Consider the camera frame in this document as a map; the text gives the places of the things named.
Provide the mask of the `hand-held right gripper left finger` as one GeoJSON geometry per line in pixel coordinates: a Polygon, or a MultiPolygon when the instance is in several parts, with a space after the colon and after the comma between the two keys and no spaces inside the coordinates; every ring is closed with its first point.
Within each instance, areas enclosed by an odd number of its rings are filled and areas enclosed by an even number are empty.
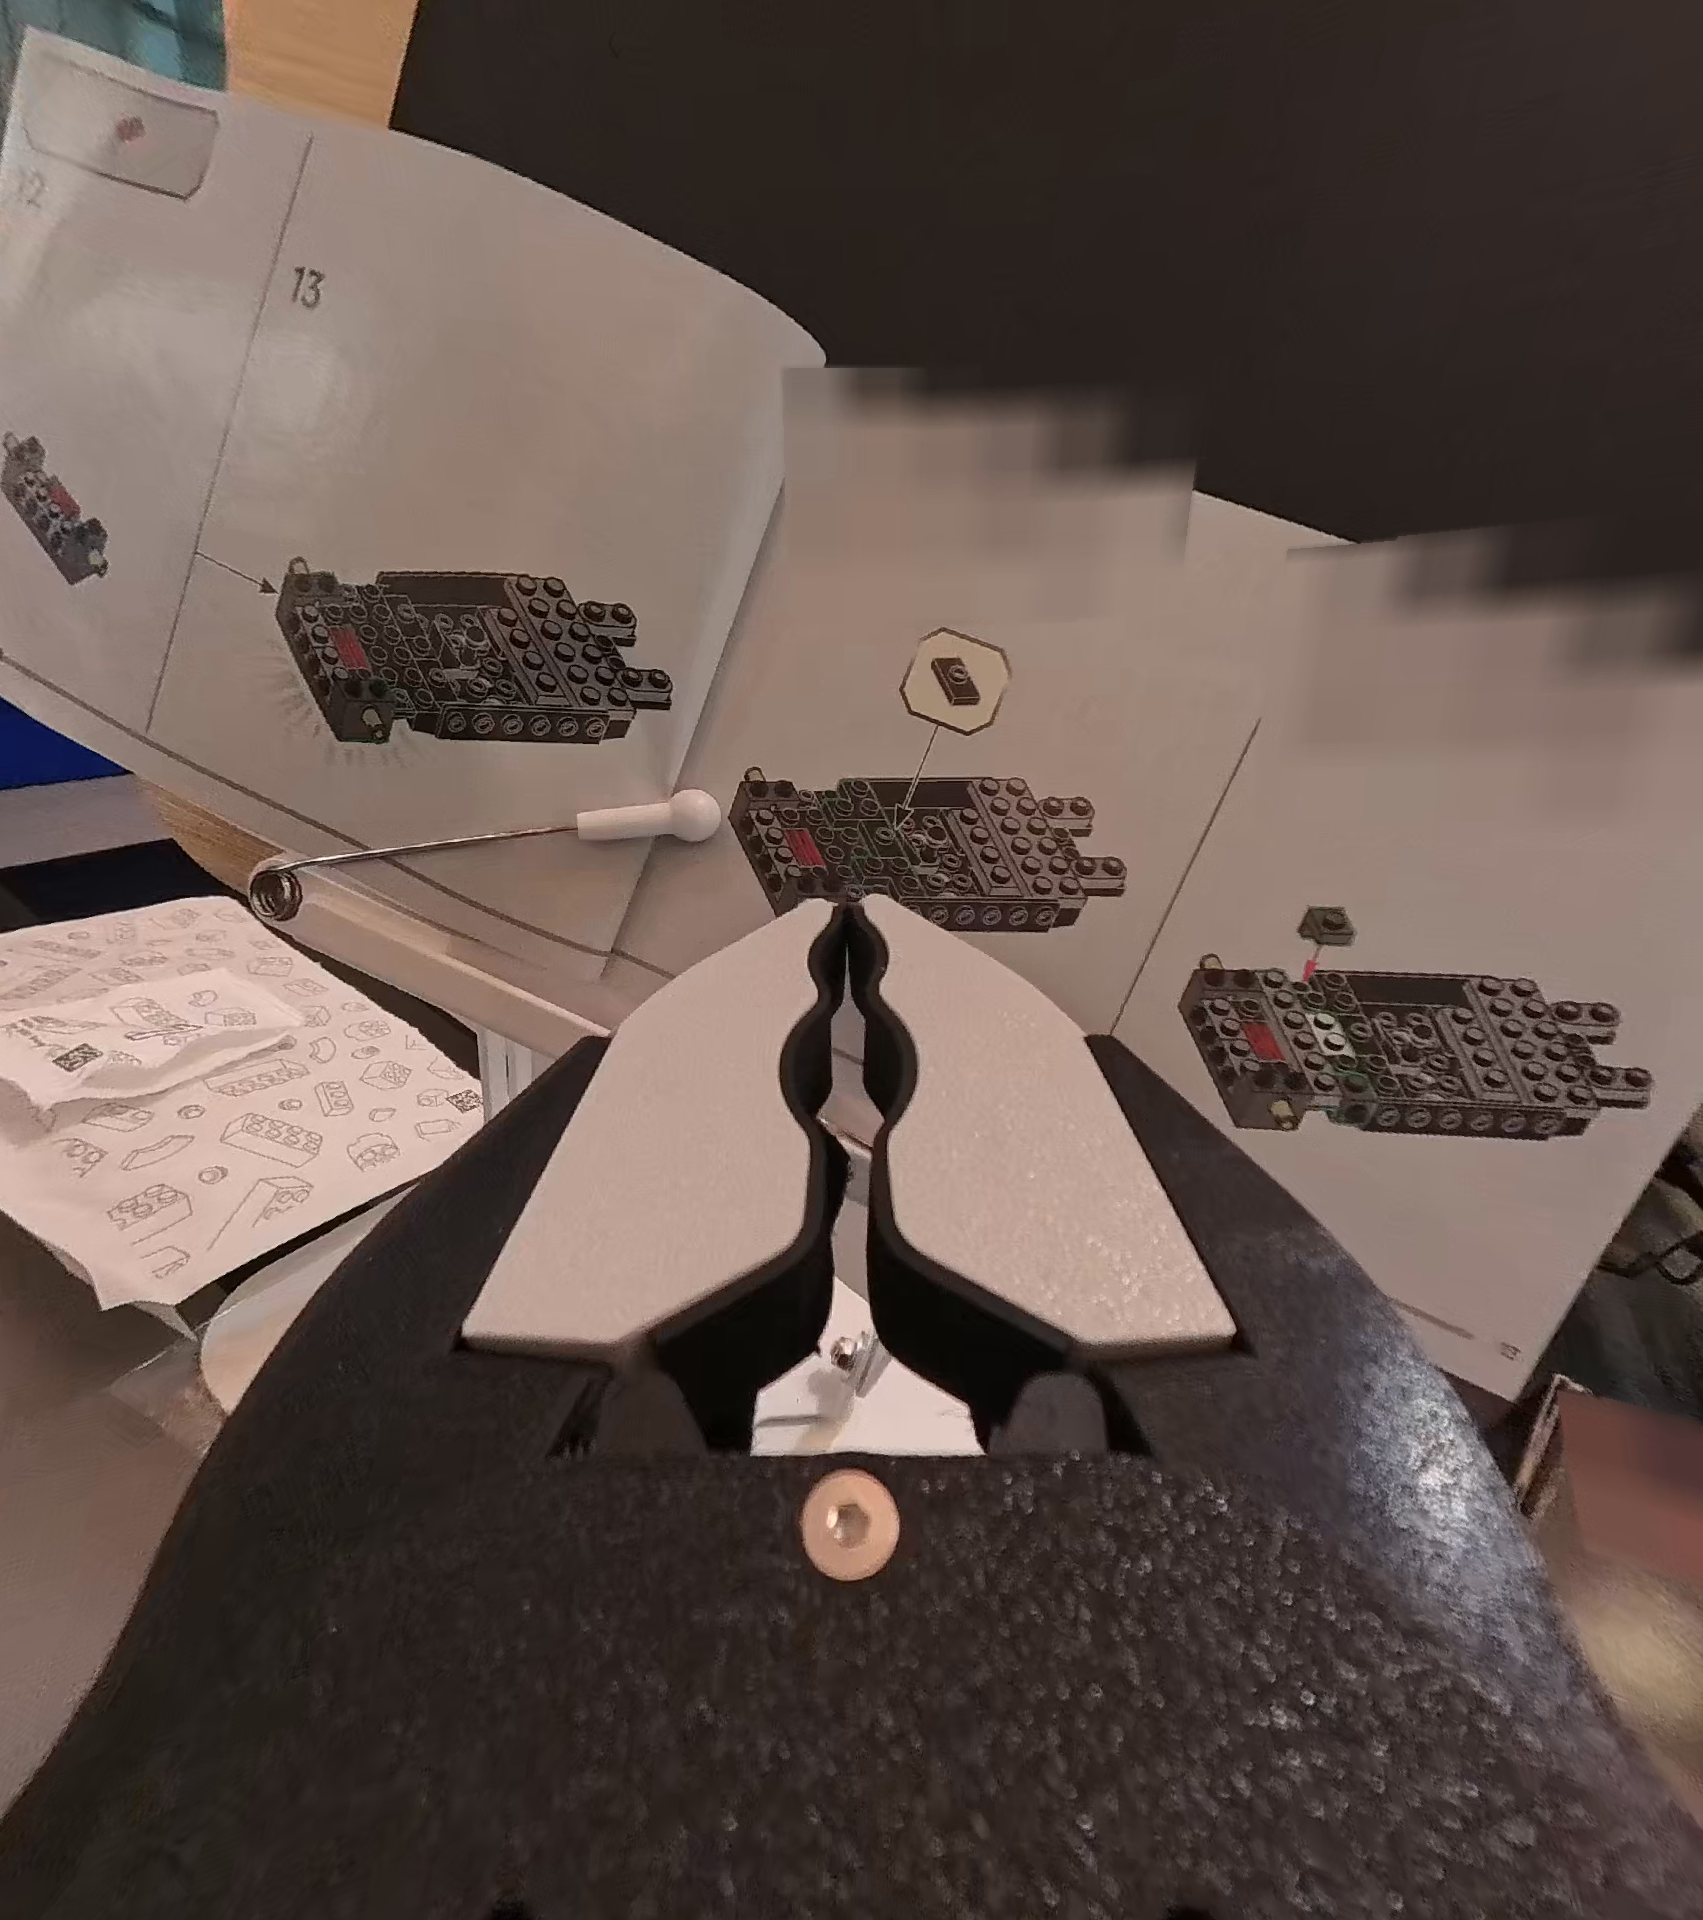
{"type": "Polygon", "coordinates": [[[462,1324],[466,1345],[672,1380],[706,1444],[815,1355],[847,1155],[821,1124],[847,914],[809,901],[604,1041],[462,1324]]]}

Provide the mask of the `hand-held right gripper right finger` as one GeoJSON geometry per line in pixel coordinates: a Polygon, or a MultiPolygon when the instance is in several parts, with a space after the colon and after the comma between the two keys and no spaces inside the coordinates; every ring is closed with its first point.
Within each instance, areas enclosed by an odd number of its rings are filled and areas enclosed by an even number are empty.
{"type": "Polygon", "coordinates": [[[1239,1327],[1079,1028],[907,907],[847,912],[873,1327],[979,1446],[1107,1448],[1115,1371],[1215,1358],[1239,1327]]]}

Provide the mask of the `white printed paper bag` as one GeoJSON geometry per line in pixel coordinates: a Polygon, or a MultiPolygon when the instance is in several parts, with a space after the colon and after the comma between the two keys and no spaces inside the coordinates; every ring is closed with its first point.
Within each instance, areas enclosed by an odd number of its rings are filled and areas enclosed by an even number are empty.
{"type": "Polygon", "coordinates": [[[36,1110],[0,1081],[0,1212],[102,1308],[176,1320],[434,1172],[484,1120],[444,1051],[220,895],[0,931],[0,1007],[228,970],[304,1034],[168,1092],[36,1110]]]}

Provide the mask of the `crumpled white paper slip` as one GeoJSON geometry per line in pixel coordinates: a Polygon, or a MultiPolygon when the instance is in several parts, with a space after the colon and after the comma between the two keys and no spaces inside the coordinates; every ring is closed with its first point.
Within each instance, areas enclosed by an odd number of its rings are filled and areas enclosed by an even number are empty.
{"type": "Polygon", "coordinates": [[[50,1111],[160,1094],[304,1034],[302,1010],[228,970],[0,1007],[0,1084],[50,1111]]]}

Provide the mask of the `brick instruction booklet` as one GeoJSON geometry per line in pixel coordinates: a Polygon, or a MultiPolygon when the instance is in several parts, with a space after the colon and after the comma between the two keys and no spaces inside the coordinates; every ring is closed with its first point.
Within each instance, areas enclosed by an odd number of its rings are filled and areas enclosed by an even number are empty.
{"type": "Polygon", "coordinates": [[[1251,1155],[1513,1389],[1703,1098],[1701,588],[1417,600],[1033,397],[863,386],[498,165],[42,32],[0,147],[0,698],[288,856],[799,794],[1045,813],[893,891],[1225,1118],[1173,1012],[1295,907],[1615,1005],[1649,1089],[1271,1092],[1251,1155]]]}

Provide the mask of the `black flat panel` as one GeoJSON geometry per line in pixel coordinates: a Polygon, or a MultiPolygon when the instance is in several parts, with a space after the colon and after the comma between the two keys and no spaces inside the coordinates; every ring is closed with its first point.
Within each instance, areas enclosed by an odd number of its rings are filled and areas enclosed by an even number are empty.
{"type": "Polygon", "coordinates": [[[392,124],[1225,502],[1703,568],[1703,2],[420,3],[392,124]]]}

